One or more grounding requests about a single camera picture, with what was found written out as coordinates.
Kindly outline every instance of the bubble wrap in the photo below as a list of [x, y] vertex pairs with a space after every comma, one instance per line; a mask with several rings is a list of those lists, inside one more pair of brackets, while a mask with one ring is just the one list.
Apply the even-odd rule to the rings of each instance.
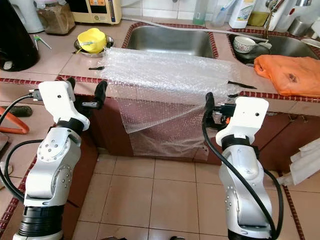
[[204, 142], [206, 94], [218, 104], [242, 91], [227, 84], [240, 78], [229, 61], [112, 47], [100, 63], [101, 77], [123, 86], [116, 100], [135, 155], [193, 158]]

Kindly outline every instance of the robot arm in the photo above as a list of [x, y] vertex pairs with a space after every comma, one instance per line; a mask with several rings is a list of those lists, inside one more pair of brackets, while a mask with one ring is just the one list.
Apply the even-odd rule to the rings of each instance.
[[[257, 159], [255, 148], [251, 146], [255, 134], [261, 128], [269, 104], [261, 98], [238, 97], [235, 104], [215, 106], [212, 93], [208, 93], [206, 98], [202, 129], [218, 130], [215, 138], [223, 150], [220, 159], [225, 160], [220, 167], [219, 177], [226, 193], [228, 237], [231, 240], [274, 238], [270, 219], [266, 217], [267, 212], [271, 218], [272, 206], [263, 185], [264, 169]], [[214, 122], [213, 112], [221, 114], [222, 124]], [[260, 199], [264, 211], [248, 187], [226, 164], [231, 164], [231, 168], [234, 167], [243, 177]]]
[[[104, 100], [106, 87], [107, 82], [98, 84], [100, 91], [95, 99]], [[90, 125], [88, 118], [74, 106], [75, 95], [70, 82], [42, 82], [39, 93], [38, 99], [43, 101], [56, 126], [40, 143], [37, 161], [27, 176], [23, 219], [13, 240], [63, 239], [62, 215], [73, 171], [81, 156], [80, 135]], [[101, 102], [86, 102], [82, 106], [98, 108]]]

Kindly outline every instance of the yellow bowl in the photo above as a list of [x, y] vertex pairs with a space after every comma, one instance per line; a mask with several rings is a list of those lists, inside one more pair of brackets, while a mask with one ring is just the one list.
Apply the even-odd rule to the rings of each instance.
[[90, 28], [80, 33], [78, 41], [81, 48], [91, 54], [100, 53], [107, 44], [106, 35], [98, 28]]

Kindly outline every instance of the stainless steel sink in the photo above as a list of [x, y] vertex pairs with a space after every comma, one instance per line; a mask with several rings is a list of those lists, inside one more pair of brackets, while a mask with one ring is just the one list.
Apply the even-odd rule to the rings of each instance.
[[179, 31], [157, 26], [140, 26], [132, 31], [128, 49], [157, 53], [187, 54], [213, 58], [209, 34], [203, 31]]
[[[254, 37], [261, 37], [260, 34], [250, 34]], [[236, 35], [229, 35], [230, 42], [233, 43]], [[270, 49], [270, 54], [272, 55], [282, 55], [288, 57], [311, 57], [314, 59], [319, 59], [317, 55], [311, 50], [311, 48], [305, 43], [301, 42], [298, 39], [287, 37], [287, 36], [272, 36], [268, 37], [269, 43], [272, 44], [272, 48]]]

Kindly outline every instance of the white hose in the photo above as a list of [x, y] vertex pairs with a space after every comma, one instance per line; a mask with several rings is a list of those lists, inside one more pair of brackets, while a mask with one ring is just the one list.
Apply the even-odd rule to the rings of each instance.
[[138, 18], [130, 18], [130, 17], [124, 17], [124, 16], [122, 17], [122, 19], [123, 20], [127, 20], [127, 21], [134, 21], [134, 22], [141, 22], [141, 23], [145, 23], [145, 24], [150, 24], [150, 25], [153, 25], [153, 26], [156, 26], [156, 27], [161, 27], [161, 28], [171, 29], [171, 30], [201, 31], [201, 32], [218, 33], [218, 34], [233, 34], [233, 35], [237, 35], [237, 36], [250, 38], [250, 39], [253, 39], [253, 40], [264, 41], [264, 42], [268, 41], [265, 38], [260, 38], [260, 37], [256, 37], [256, 36], [250, 36], [250, 35], [243, 34], [243, 33], [240, 33], [240, 32], [224, 31], [224, 30], [217, 30], [217, 29], [206, 29], [206, 28], [179, 28], [179, 27], [166, 26], [166, 25], [162, 25], [162, 24], [158, 24], [158, 23], [155, 23], [155, 22], [146, 21], [146, 20], [142, 20], [142, 19], [138, 19]]

